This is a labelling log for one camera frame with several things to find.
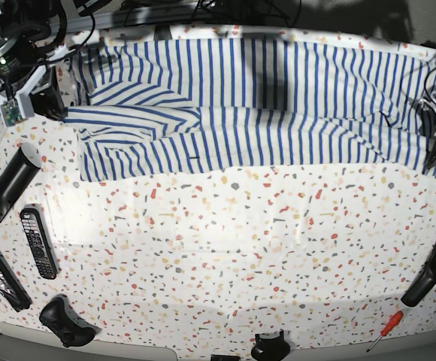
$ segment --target remote control button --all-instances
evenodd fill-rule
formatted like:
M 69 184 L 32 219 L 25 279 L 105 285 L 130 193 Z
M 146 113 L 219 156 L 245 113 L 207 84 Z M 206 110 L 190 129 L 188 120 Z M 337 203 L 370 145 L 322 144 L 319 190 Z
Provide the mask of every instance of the remote control button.
M 32 251 L 37 258 L 42 258 L 44 256 L 44 252 L 40 247 L 34 247 L 34 250 Z

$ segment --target red screwdriver handle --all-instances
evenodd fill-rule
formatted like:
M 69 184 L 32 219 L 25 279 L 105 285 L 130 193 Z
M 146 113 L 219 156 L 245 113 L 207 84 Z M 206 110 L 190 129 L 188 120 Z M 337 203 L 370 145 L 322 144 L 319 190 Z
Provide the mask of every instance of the red screwdriver handle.
M 390 321 L 386 324 L 385 328 L 382 330 L 380 334 L 383 337 L 387 336 L 389 332 L 392 331 L 395 328 L 395 326 L 397 326 L 400 323 L 403 316 L 404 313 L 402 311 L 399 311 L 396 314 L 394 314 L 392 318 L 390 318 Z

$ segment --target striped shirt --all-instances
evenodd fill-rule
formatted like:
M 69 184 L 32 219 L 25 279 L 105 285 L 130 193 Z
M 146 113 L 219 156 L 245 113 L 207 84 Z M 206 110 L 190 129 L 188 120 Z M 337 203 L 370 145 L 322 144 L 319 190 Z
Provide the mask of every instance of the striped shirt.
M 70 62 L 87 181 L 232 166 L 397 162 L 422 170 L 436 67 L 412 56 L 264 39 L 153 41 Z M 436 84 L 436 72 L 427 88 Z

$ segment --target speckled white surface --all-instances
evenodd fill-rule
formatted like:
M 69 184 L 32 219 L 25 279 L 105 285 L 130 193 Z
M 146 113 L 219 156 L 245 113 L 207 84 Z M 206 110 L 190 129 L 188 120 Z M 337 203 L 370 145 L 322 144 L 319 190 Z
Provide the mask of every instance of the speckled white surface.
M 31 296 L 0 322 L 44 329 L 65 293 L 97 339 L 181 358 L 250 357 L 254 335 L 296 347 L 375 339 L 436 238 L 436 178 L 399 165 L 229 168 L 89 184 L 74 130 L 36 117 L 8 129 L 0 174 L 24 142 L 44 166 L 0 224 L 0 250 Z M 61 272 L 38 276 L 20 225 L 44 209 Z M 436 329 L 436 287 L 390 337 Z

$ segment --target screwdriver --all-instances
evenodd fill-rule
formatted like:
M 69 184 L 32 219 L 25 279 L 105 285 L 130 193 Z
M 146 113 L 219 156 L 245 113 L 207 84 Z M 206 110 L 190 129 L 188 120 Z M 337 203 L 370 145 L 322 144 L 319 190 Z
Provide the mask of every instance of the screwdriver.
M 395 328 L 395 326 L 397 326 L 400 323 L 403 316 L 404 313 L 402 311 L 399 311 L 396 314 L 394 314 L 390 318 L 390 321 L 386 324 L 385 328 L 380 333 L 380 336 L 378 336 L 377 340 L 375 340 L 375 342 L 370 346 L 370 348 L 368 348 L 367 352 L 370 352 L 370 350 L 374 348 L 376 344 L 378 344 L 378 342 L 382 339 L 382 337 L 387 336 L 389 332 L 392 331 Z

